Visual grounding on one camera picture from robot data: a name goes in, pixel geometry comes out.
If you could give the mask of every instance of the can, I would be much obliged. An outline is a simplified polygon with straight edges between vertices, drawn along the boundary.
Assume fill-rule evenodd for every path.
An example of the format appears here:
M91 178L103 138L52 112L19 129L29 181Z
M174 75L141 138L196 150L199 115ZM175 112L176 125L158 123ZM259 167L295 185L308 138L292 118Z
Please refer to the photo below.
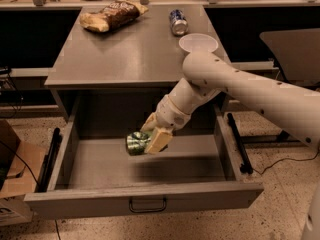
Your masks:
M188 22L181 10L175 9L170 13L170 27L176 36L183 36L188 32Z

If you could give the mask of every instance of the open drawer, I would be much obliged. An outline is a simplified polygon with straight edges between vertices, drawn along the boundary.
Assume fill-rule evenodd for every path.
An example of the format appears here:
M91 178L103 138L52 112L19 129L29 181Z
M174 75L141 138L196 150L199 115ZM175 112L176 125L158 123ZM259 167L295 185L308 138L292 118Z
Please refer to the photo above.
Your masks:
M44 218L246 208L263 191L244 183L232 137L217 106L198 108L156 155L129 156L138 130L165 94L161 89L79 91L46 193L25 202Z

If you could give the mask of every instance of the bowl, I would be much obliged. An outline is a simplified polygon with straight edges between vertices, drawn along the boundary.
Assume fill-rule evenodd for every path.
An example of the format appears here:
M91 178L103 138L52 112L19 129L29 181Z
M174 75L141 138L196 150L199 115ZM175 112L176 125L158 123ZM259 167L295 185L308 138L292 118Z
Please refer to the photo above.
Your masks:
M180 38L179 45L187 53L195 51L214 52L218 49L218 42L212 36L193 33Z

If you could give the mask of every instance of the cardboard box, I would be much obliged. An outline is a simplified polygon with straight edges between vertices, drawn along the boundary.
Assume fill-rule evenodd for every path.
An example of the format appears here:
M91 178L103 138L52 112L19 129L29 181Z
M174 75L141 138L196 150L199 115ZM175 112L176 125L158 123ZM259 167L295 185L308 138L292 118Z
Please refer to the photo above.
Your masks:
M0 191L0 226L29 222L33 212L23 202L23 197L34 192L37 183L30 170L12 151L29 165L38 179L46 150L21 141L6 120L0 120L0 140L7 145L0 143L0 163L11 164Z

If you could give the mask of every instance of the speckled floor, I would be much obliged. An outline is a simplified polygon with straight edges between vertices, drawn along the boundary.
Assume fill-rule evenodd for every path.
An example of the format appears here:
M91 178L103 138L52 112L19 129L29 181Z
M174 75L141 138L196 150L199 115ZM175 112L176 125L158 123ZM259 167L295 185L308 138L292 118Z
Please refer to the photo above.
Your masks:
M248 112L234 112L242 135L276 134L279 129ZM21 139L48 147L53 129L63 132L64 120L50 114L10 119ZM310 158L306 147L249 147L247 153L259 171L283 157ZM126 217L58 220L63 240L88 239L300 239L308 207L320 178L319 157L308 162L285 161L263 176L253 173L246 181L261 180L264 192L248 209ZM35 217L31 223L0 228L0 239L58 239L55 222Z

